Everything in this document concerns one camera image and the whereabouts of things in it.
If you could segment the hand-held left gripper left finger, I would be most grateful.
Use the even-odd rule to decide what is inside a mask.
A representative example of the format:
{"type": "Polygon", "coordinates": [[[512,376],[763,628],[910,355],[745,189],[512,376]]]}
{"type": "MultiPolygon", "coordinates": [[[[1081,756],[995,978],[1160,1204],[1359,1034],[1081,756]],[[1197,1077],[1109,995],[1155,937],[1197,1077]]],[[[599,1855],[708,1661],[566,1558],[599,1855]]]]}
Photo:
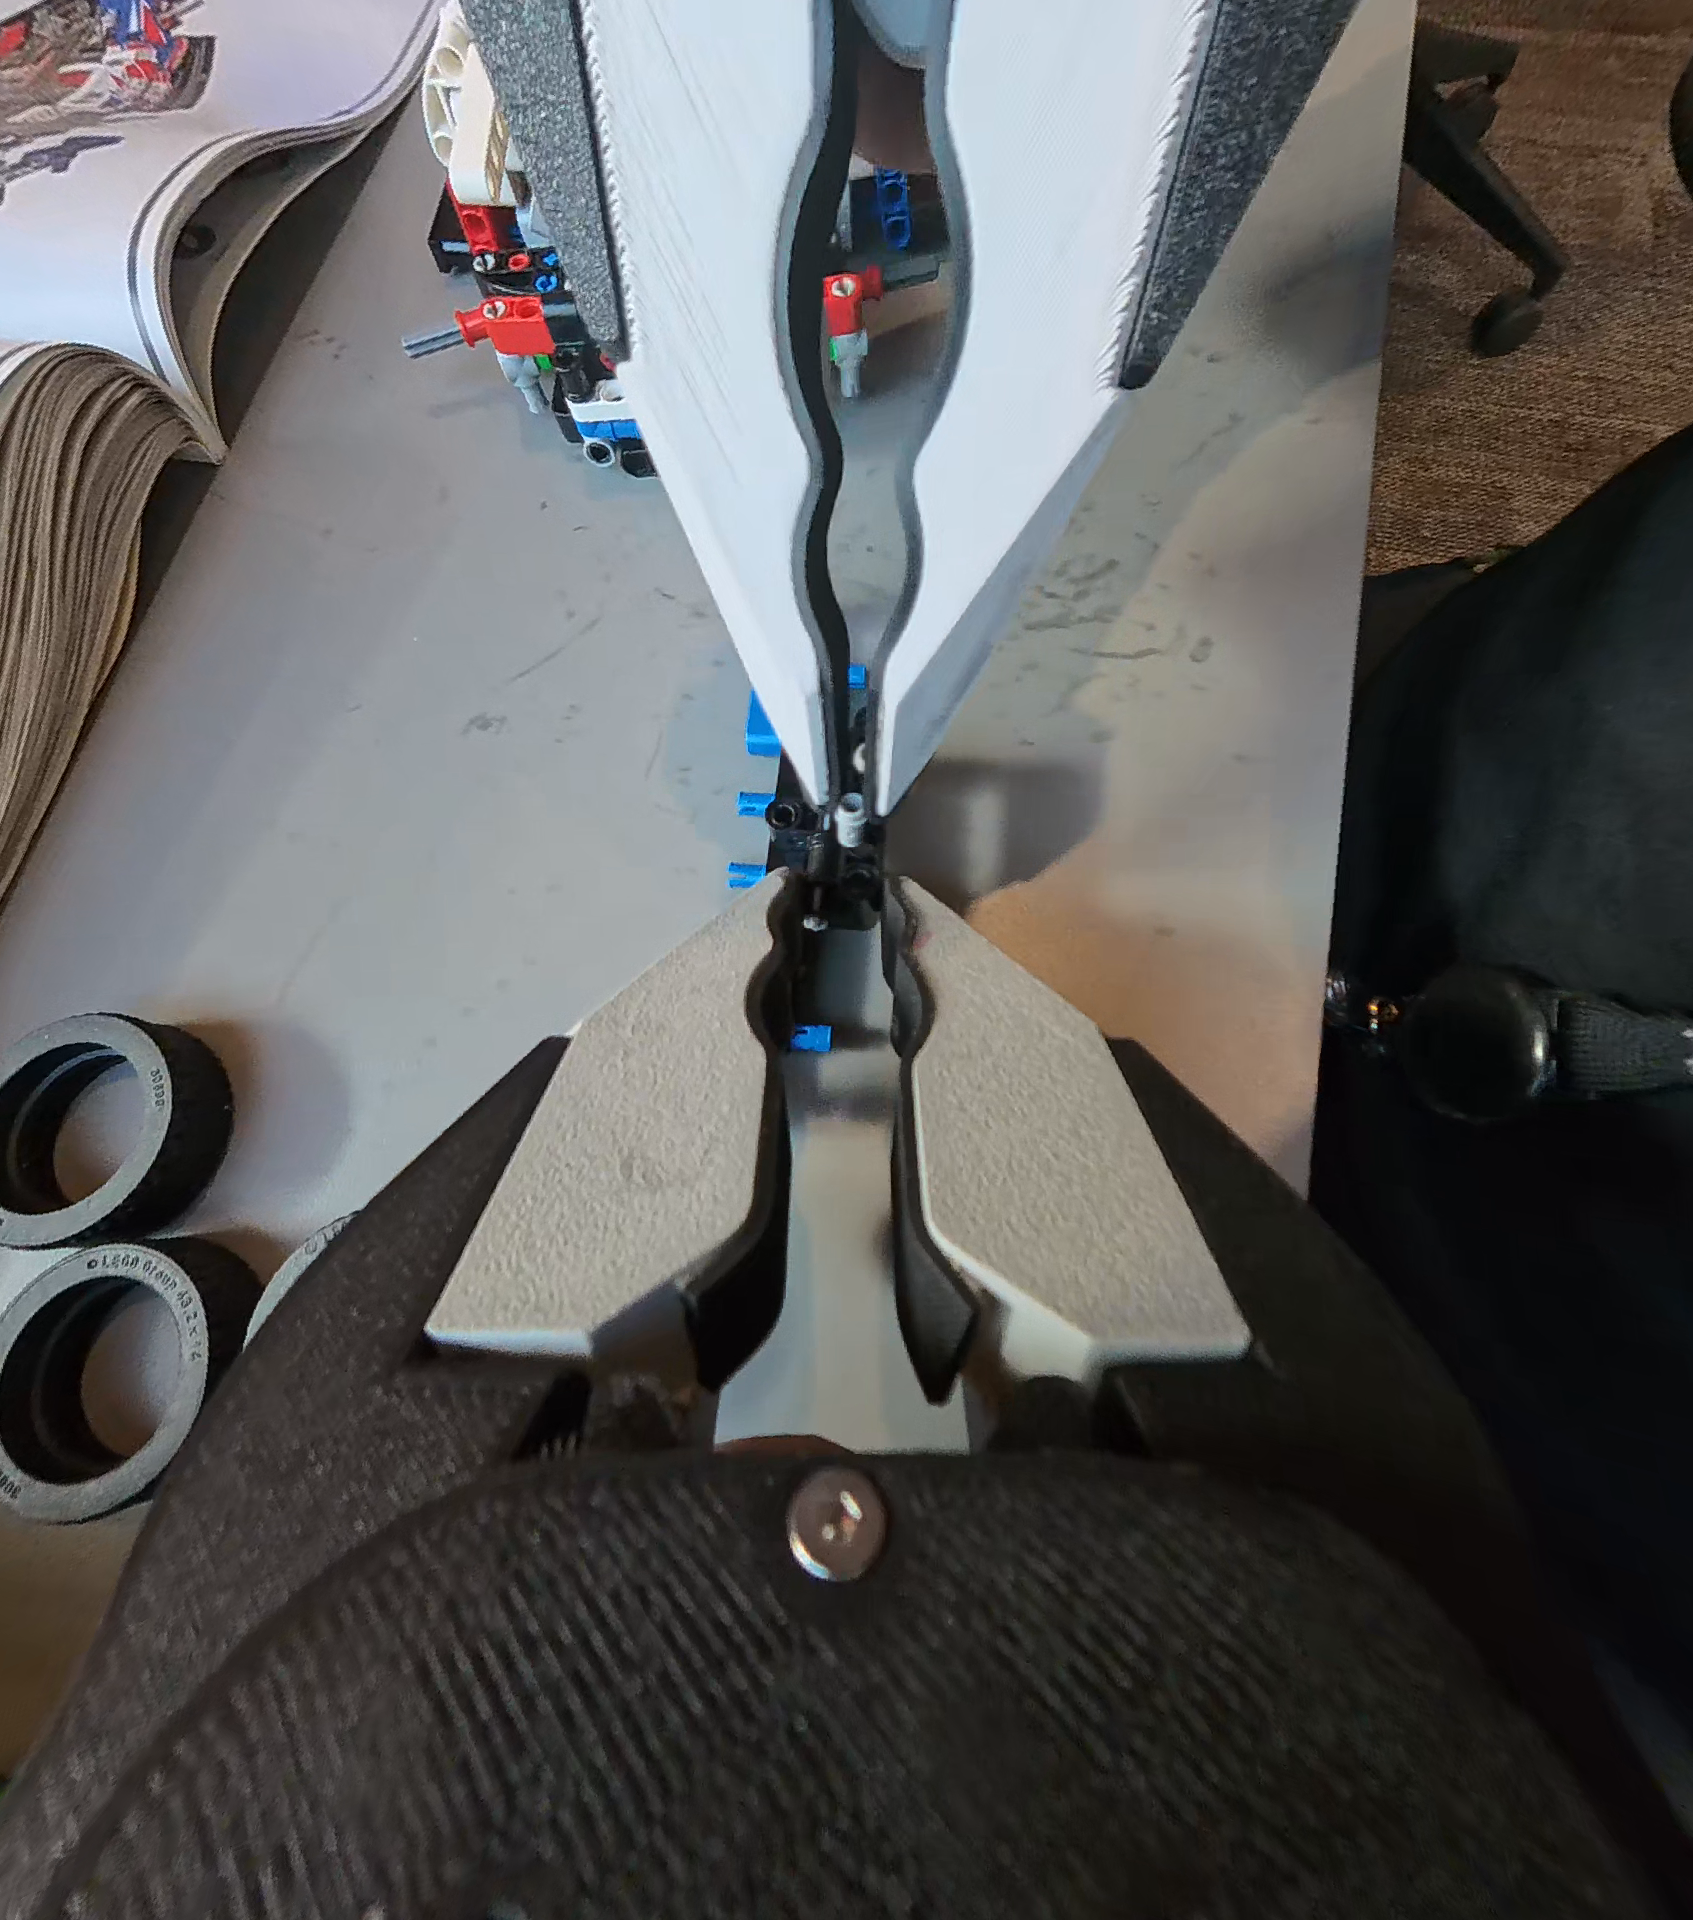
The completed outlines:
{"type": "Polygon", "coordinates": [[[445,1347],[726,1385],[784,1295],[789,1127],[770,875],[568,1038],[447,1273],[445,1347]]]}

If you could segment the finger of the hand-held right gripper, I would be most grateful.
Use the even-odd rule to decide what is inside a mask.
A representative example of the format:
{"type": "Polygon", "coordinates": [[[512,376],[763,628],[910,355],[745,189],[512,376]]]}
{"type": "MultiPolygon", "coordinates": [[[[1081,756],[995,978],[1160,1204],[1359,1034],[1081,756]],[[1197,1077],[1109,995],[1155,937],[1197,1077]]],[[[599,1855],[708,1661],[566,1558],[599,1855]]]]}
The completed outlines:
{"type": "Polygon", "coordinates": [[[819,532],[836,438],[795,270],[842,178],[834,5],[587,1],[577,47],[621,382],[668,503],[803,794],[836,793],[819,532]]]}
{"type": "Polygon", "coordinates": [[[1121,424],[1121,348],[1183,157],[1214,5],[957,1],[925,32],[955,326],[869,675],[869,803],[917,781],[1121,424]]]}

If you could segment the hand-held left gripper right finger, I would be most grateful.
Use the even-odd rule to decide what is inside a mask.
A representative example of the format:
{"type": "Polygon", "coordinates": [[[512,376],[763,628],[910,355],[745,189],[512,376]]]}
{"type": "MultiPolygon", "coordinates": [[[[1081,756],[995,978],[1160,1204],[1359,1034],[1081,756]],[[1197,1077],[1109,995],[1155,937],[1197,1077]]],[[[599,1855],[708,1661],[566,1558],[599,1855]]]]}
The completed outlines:
{"type": "Polygon", "coordinates": [[[886,878],[891,1264],[931,1405],[1230,1362],[1250,1331],[1109,1042],[955,908],[886,878]]]}

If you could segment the partly built toy car model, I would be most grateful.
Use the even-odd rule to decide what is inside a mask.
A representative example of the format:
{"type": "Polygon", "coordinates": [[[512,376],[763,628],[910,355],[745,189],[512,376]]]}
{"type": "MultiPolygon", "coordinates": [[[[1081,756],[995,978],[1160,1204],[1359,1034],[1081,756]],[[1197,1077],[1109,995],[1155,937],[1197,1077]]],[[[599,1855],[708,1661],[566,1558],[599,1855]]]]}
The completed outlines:
{"type": "MultiPolygon", "coordinates": [[[[445,173],[428,247],[442,273],[468,281],[468,304],[447,326],[404,339],[402,352],[420,360],[487,346],[527,412],[546,415],[588,464],[651,477],[656,467],[617,360],[577,315],[462,5],[442,5],[423,112],[426,143],[445,173]]],[[[836,399],[851,403],[862,390],[872,342],[865,310],[931,284],[950,253],[931,173],[850,163],[819,280],[821,342],[836,399]]]]}

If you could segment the small black red blue assembly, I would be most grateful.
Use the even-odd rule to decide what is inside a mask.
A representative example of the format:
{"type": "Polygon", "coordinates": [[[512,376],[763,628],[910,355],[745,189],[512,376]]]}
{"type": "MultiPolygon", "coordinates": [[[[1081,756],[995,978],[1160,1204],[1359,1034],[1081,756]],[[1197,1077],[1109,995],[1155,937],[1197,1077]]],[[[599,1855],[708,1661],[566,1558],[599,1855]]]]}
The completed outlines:
{"type": "MultiPolygon", "coordinates": [[[[842,793],[860,793],[865,803],[869,741],[865,667],[848,667],[845,696],[845,771],[842,793]]],[[[827,1011],[827,988],[818,982],[818,964],[842,955],[848,933],[872,932],[883,898],[883,824],[865,803],[865,828],[857,850],[842,850],[833,833],[833,807],[803,796],[799,781],[779,747],[755,689],[749,689],[745,749],[751,760],[770,762],[774,784],[741,787],[734,796],[739,822],[763,831],[763,851],[753,861],[732,861],[728,885],[749,889],[763,877],[786,870],[793,877],[799,923],[786,933],[791,958],[789,982],[778,991],[784,1008],[784,1049],[793,1058],[831,1054],[836,1040],[836,1017],[827,1011]]]]}

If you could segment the black office chair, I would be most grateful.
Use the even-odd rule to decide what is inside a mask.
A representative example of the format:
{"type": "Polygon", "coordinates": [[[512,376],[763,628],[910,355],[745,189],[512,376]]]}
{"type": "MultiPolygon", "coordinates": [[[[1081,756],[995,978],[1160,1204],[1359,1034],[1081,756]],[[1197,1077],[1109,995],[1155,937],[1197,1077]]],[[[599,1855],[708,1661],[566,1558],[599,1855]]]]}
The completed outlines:
{"type": "MultiPolygon", "coordinates": [[[[1404,165],[1529,270],[1527,284],[1501,290],[1473,315],[1467,345],[1482,360],[1506,357],[1534,337],[1548,297],[1570,267],[1558,238],[1484,149],[1516,60],[1516,47],[1504,37],[1434,24],[1412,29],[1404,165]]],[[[1693,55],[1674,85],[1667,133],[1678,180],[1693,200],[1693,55]]]]}

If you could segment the thick open instruction booklet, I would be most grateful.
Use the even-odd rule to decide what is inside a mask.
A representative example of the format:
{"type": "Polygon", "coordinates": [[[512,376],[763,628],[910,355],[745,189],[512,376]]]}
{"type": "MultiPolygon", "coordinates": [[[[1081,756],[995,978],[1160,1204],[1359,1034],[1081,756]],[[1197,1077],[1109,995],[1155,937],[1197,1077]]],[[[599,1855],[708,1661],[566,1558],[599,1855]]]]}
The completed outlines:
{"type": "Polygon", "coordinates": [[[437,5],[0,5],[0,902],[133,622],[162,468],[218,463],[235,277],[413,89],[437,5]]]}

